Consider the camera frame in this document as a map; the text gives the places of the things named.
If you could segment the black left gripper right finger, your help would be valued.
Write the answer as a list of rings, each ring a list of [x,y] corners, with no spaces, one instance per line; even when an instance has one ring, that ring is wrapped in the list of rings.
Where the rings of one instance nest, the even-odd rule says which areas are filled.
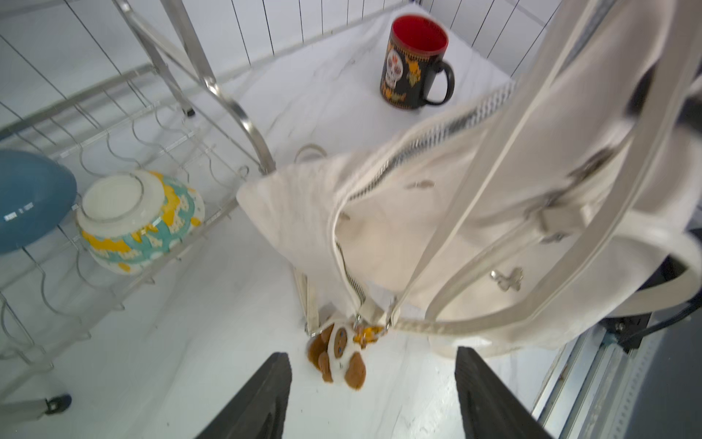
[[[457,350],[454,377],[467,438],[550,437],[474,349]]]

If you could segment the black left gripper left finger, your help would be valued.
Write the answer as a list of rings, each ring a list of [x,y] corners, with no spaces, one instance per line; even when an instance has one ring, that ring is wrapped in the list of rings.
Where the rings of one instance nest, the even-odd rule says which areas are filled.
[[[281,439],[292,380],[288,354],[272,353],[197,439]]]

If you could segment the brown white plush dog charm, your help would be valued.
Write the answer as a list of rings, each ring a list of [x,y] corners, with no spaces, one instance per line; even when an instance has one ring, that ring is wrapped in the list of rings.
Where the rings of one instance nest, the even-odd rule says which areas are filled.
[[[307,358],[326,383],[343,383],[359,391],[367,378],[361,347],[350,324],[337,323],[324,329],[308,344]]]

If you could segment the orange carabiner clip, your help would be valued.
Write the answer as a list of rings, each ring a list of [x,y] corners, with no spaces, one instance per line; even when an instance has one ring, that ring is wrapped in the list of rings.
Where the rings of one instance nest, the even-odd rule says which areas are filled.
[[[355,328],[353,342],[360,346],[360,349],[365,349],[367,345],[377,343],[387,332],[385,327],[361,327]]]

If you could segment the cream canvas tote bag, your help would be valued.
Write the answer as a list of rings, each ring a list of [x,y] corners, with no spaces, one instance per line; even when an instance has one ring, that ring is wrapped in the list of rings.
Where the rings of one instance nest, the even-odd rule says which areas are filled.
[[[486,355],[563,344],[701,287],[701,137],[676,127],[700,60],[698,1],[567,1],[518,82],[237,200],[294,267],[312,332],[321,297]],[[668,256],[682,276],[640,291]]]

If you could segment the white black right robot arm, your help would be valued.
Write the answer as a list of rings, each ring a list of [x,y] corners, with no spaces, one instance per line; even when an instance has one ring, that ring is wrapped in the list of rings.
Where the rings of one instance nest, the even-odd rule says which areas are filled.
[[[656,72],[655,63],[650,68],[643,78],[639,80],[638,85],[627,104],[626,114],[638,117],[643,111],[644,104],[651,87],[654,73]],[[690,129],[695,135],[701,136],[701,94],[696,93],[688,97],[676,120],[676,127],[685,127]],[[680,261],[670,256],[663,261],[658,269],[647,279],[642,285],[640,291],[647,287],[661,286],[666,282],[678,279],[683,274],[683,265]],[[685,302],[685,307],[666,320],[656,323],[650,327],[645,325],[650,322],[652,313],[648,312],[640,315],[622,316],[621,318],[605,318],[599,325],[603,327],[609,336],[615,338],[614,343],[623,349],[625,354],[639,349],[642,341],[652,334],[668,329],[677,323],[685,320],[698,309],[701,309],[701,291]]]

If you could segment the teal yellow patterned bowl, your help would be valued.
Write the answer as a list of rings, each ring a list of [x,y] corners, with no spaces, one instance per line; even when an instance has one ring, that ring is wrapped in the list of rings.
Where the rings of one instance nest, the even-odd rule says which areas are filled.
[[[203,197],[185,183],[137,169],[94,182],[76,219],[95,261],[121,275],[140,274],[204,225]]]

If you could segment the blue ceramic bowl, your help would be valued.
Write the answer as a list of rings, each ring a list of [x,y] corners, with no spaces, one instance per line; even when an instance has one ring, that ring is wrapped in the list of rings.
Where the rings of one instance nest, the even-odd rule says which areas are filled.
[[[1,252],[27,247],[69,214],[78,187],[71,170],[26,151],[1,152]]]

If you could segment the black skull mug red inside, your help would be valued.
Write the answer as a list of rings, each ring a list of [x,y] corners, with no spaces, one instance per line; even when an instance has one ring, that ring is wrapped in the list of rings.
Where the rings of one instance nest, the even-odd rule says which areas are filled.
[[[396,18],[390,28],[380,94],[388,103],[404,110],[441,106],[455,89],[452,66],[444,60],[449,37],[435,21],[420,15]],[[439,74],[446,78],[446,92],[440,101],[429,98]]]

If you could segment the stainless steel dish rack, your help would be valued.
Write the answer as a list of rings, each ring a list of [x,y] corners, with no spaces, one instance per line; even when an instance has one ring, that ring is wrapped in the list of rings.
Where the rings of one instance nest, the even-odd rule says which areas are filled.
[[[181,1],[170,40],[131,3],[116,9],[146,64],[1,132],[1,422],[71,407],[69,393],[18,400],[237,207],[270,148],[220,86]]]

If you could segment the aluminium mounting rail base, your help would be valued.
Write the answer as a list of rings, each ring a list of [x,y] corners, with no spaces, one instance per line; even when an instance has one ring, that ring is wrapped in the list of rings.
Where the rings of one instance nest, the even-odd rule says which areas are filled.
[[[553,438],[698,438],[701,311],[607,319],[557,355],[528,411]]]

